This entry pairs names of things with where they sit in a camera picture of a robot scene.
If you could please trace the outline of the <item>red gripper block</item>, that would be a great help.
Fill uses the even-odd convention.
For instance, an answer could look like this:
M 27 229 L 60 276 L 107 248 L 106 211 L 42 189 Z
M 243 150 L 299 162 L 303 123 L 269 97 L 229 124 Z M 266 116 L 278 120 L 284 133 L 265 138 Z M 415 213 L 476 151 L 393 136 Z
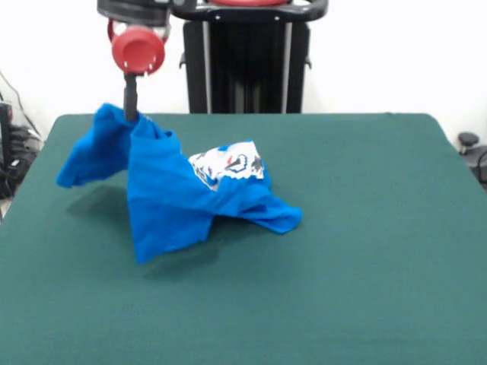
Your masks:
M 168 39 L 166 27 L 147 27 L 115 21 L 110 18 L 107 35 L 117 67 L 124 73 L 124 114 L 127 121 L 137 118 L 136 75 L 150 75 L 162 65 L 166 56 Z

